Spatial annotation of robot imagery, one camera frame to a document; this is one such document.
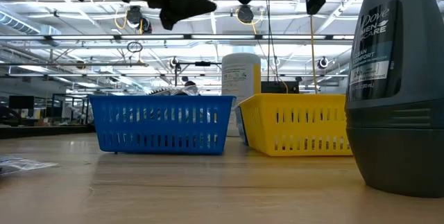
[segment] white container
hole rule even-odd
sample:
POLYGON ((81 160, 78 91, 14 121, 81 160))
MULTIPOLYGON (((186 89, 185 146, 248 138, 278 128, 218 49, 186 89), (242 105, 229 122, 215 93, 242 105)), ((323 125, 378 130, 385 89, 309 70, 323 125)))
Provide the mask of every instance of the white container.
POLYGON ((261 58, 252 53, 233 53, 222 59, 222 95, 237 97, 228 124, 229 137, 238 137, 236 114, 237 104, 261 92, 261 58))

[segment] plastic basket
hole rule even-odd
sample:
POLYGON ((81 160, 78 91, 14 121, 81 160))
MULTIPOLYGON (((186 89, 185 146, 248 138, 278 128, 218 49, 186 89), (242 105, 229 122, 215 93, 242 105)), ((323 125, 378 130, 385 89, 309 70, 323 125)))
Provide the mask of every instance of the plastic basket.
POLYGON ((221 154, 234 96, 91 96, 100 149, 221 154))
POLYGON ((256 94, 239 104, 238 127, 271 156, 352 155, 344 105, 344 95, 256 94))

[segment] table surface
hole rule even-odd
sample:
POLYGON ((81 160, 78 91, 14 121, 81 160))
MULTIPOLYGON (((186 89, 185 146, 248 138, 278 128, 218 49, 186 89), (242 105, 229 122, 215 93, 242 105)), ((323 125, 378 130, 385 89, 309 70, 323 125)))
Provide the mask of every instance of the table surface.
POLYGON ((58 165, 0 177, 1 223, 444 223, 444 199, 366 187, 352 157, 104 153, 94 134, 0 140, 58 165))

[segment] dove logo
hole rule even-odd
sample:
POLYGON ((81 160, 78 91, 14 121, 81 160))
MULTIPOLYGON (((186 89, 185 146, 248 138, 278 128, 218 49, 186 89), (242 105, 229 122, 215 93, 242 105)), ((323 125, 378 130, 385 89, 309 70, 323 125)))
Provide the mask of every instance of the dove logo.
POLYGON ((389 21, 388 20, 381 21, 381 23, 379 23, 378 26, 379 27, 385 26, 385 25, 387 25, 387 22, 389 22, 389 21))
POLYGON ((383 19, 387 17, 390 13, 390 9, 386 8, 385 10, 375 13, 374 15, 366 15, 364 20, 362 21, 361 27, 361 39, 364 40, 367 37, 374 36, 380 33, 384 33, 387 29, 388 19, 384 19, 379 21, 379 19, 383 19))
POLYGON ((364 20, 362 21, 361 27, 364 27, 368 24, 372 24, 373 22, 376 22, 379 19, 385 18, 389 15, 389 13, 390 13, 390 8, 385 8, 383 11, 377 12, 374 15, 366 15, 364 17, 364 20))

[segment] blue basket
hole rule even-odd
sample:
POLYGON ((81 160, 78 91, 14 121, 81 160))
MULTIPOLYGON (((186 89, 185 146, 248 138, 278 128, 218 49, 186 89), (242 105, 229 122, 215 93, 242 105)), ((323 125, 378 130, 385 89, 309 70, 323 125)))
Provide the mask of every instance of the blue basket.
POLYGON ((221 154, 235 96, 91 96, 100 149, 221 154))

